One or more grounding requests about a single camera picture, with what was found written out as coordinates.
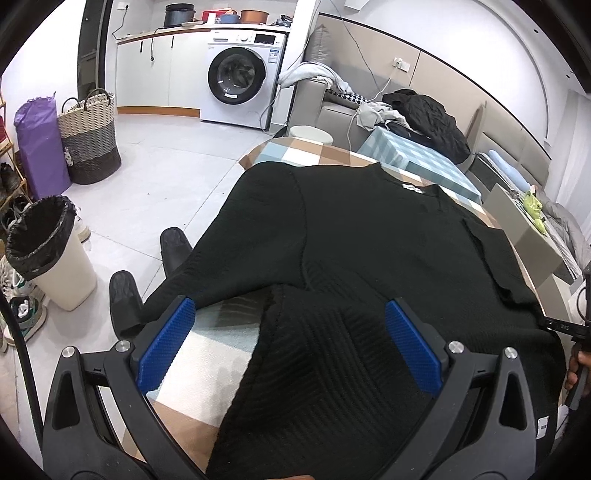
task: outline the metal screw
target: metal screw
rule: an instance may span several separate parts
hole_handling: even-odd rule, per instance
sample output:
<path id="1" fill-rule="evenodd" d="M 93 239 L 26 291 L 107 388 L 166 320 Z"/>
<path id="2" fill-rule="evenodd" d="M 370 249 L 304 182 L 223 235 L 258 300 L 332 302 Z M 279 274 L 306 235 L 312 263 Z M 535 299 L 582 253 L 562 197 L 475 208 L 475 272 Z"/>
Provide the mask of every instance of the metal screw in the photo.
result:
<path id="1" fill-rule="evenodd" d="M 505 356 L 507 358 L 517 358 L 517 350 L 515 350 L 511 346 L 508 346 L 507 348 L 505 348 Z"/>
<path id="2" fill-rule="evenodd" d="M 65 358 L 70 358 L 75 353 L 75 348 L 72 346 L 67 346 L 61 351 L 61 355 Z"/>
<path id="3" fill-rule="evenodd" d="M 130 346 L 131 346 L 131 343 L 129 342 L 129 340 L 120 340 L 119 342 L 117 342 L 115 344 L 115 350 L 123 353 L 123 352 L 126 352 L 127 350 L 129 350 Z"/>
<path id="4" fill-rule="evenodd" d="M 453 342 L 449 342 L 448 348 L 451 353 L 462 353 L 464 351 L 464 344 L 454 340 Z"/>

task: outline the green object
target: green object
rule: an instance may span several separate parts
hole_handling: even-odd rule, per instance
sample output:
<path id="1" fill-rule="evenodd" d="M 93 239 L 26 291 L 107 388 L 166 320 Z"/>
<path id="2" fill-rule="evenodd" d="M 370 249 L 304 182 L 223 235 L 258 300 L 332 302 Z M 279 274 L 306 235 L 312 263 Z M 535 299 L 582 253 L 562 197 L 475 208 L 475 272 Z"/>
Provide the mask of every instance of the green object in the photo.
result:
<path id="1" fill-rule="evenodd" d="M 540 231 L 540 233 L 542 235 L 546 234 L 546 227 L 545 227 L 544 222 L 542 221 L 541 218 L 534 219 L 534 225 Z"/>
<path id="2" fill-rule="evenodd" d="M 531 194 L 531 192 L 527 192 L 525 197 L 523 198 L 523 208 L 528 213 L 530 217 L 534 220 L 540 220 L 542 218 L 542 204 L 541 202 Z"/>

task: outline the human hand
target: human hand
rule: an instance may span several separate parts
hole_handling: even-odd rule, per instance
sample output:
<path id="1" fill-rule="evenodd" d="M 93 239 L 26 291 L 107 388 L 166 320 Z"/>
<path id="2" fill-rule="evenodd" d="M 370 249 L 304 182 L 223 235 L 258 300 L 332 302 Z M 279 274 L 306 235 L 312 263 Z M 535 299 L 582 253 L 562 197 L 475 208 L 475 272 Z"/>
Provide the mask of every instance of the human hand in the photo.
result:
<path id="1" fill-rule="evenodd" d="M 564 387 L 567 390 L 571 390 L 577 382 L 577 370 L 579 370 L 579 366 L 581 365 L 591 369 L 591 353 L 581 351 L 580 345 L 577 344 L 573 347 L 570 354 L 569 371 L 566 375 L 566 382 L 564 383 Z M 587 385 L 583 389 L 583 396 L 588 395 L 590 391 L 591 375 L 587 376 Z"/>

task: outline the black jacket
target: black jacket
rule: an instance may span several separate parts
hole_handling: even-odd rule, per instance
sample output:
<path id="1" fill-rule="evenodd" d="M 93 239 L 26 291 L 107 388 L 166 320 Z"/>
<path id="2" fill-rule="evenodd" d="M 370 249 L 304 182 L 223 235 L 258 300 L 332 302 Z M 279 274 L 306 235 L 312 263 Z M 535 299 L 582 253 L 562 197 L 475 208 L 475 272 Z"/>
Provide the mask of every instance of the black jacket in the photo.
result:
<path id="1" fill-rule="evenodd" d="M 448 115 L 445 107 L 438 101 L 409 89 L 387 93 L 382 101 L 404 115 L 414 130 L 429 138 L 418 140 L 414 136 L 410 137 L 411 140 L 437 150 L 455 165 L 470 156 L 470 147 L 457 127 L 456 119 Z"/>

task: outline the floor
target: floor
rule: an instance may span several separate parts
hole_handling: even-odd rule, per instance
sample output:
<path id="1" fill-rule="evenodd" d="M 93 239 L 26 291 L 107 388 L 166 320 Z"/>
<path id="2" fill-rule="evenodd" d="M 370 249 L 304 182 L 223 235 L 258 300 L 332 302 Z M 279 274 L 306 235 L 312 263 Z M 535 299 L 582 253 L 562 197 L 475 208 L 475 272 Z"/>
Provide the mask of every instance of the floor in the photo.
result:
<path id="1" fill-rule="evenodd" d="M 121 168 L 106 180 L 72 185 L 65 192 L 92 231 L 84 246 L 98 284 L 72 312 L 50 303 L 47 323 L 28 343 L 43 414 L 64 347 L 92 352 L 116 342 L 109 317 L 111 275 L 129 270 L 144 298 L 153 292 L 164 279 L 158 243 L 162 230 L 178 226 L 194 245 L 242 174 L 237 160 L 269 138 L 254 129 L 155 115 L 119 115 L 116 131 Z M 40 464 L 19 367 L 17 393 L 20 441 Z M 121 437 L 124 425 L 113 399 L 108 392 L 104 399 Z"/>

